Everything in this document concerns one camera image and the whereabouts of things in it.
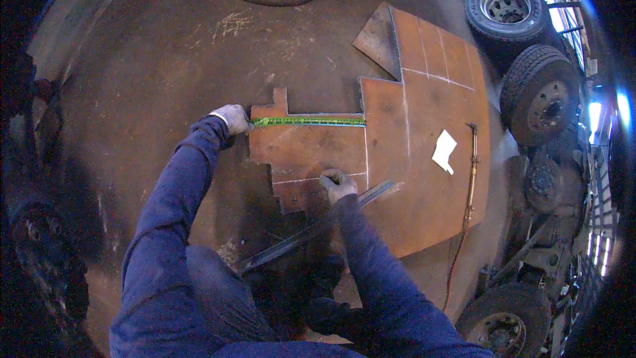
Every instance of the white paper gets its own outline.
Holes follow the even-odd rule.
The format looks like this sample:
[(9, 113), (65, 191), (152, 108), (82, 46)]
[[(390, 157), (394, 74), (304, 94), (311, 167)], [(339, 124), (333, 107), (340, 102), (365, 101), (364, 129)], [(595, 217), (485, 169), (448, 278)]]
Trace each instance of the white paper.
[(450, 137), (448, 131), (444, 130), (438, 137), (437, 146), (433, 153), (433, 160), (439, 164), (440, 167), (453, 175), (453, 169), (449, 165), (449, 156), (453, 152), (453, 149), (457, 146), (457, 142)]

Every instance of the measuring tape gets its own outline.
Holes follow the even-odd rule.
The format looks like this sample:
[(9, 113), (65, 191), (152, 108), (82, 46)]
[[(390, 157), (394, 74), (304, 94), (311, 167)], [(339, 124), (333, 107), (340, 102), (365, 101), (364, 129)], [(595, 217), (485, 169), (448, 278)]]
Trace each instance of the measuring tape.
[(363, 128), (366, 121), (360, 118), (332, 118), (332, 117), (259, 117), (252, 119), (251, 124), (257, 128), (280, 125), (304, 125), (304, 126), (352, 126)]

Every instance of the blue sleeve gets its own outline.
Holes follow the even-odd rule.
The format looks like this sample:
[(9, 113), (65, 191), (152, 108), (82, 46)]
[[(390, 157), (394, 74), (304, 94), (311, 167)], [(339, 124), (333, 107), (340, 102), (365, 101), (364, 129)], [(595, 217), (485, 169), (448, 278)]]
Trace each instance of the blue sleeve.
[(207, 329), (187, 275), (185, 247), (214, 174), (226, 124), (208, 116), (175, 149), (139, 216), (122, 263), (122, 309), (113, 357), (206, 356), (227, 341)]
[(365, 322), (364, 329), (342, 336), (380, 356), (494, 356), (465, 342), (449, 318), (417, 289), (402, 262), (362, 215), (356, 195), (338, 200), (335, 212)]

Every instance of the hand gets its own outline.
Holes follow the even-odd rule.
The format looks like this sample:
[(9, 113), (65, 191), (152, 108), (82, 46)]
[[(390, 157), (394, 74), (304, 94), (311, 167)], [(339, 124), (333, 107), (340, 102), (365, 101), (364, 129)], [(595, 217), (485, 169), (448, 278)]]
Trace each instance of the hand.
[(357, 185), (351, 176), (340, 169), (327, 169), (320, 176), (320, 184), (329, 194), (329, 202), (334, 205), (343, 196), (356, 194)]
[(254, 131), (255, 127), (249, 122), (249, 118), (243, 107), (239, 104), (224, 105), (210, 112), (210, 115), (220, 117), (226, 125), (231, 136)]

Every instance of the truck tire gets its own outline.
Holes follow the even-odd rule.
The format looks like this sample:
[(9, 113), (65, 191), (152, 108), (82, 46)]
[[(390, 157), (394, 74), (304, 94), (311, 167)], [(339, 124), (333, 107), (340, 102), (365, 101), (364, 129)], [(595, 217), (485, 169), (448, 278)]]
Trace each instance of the truck tire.
[(579, 81), (572, 63), (548, 45), (532, 45), (505, 74), (499, 105), (503, 123), (521, 145), (558, 136), (574, 117)]
[(551, 321), (550, 301), (543, 292), (507, 283), (468, 304), (455, 328), (466, 341), (492, 350), (497, 357), (535, 358)]
[(550, 213), (563, 196), (563, 171), (552, 159), (532, 164), (525, 178), (525, 199), (541, 213)]
[(544, 0), (465, 0), (465, 10), (475, 41), (502, 73), (526, 47), (548, 37)]

